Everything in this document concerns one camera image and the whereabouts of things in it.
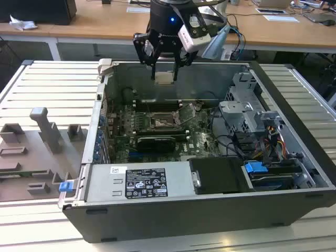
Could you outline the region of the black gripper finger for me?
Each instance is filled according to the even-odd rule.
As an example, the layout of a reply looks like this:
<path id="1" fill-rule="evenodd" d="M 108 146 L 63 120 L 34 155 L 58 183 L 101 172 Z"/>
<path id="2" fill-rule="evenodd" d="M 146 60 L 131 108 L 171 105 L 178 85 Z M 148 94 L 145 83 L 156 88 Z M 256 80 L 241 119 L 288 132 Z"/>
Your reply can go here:
<path id="1" fill-rule="evenodd" d="M 152 68 L 152 80 L 155 80 L 156 62 L 161 53 L 161 46 L 158 45 L 156 35 L 158 35 L 156 32 L 147 32 L 145 34 L 135 33 L 133 36 L 133 44 L 140 63 Z"/>
<path id="2" fill-rule="evenodd" d="M 178 71 L 180 68 L 184 66 L 190 66 L 194 59 L 197 57 L 198 51 L 195 52 L 187 52 L 186 55 L 181 57 L 181 51 L 180 50 L 173 50 L 174 55 L 174 67 L 173 67 L 173 80 L 177 81 L 178 77 Z"/>

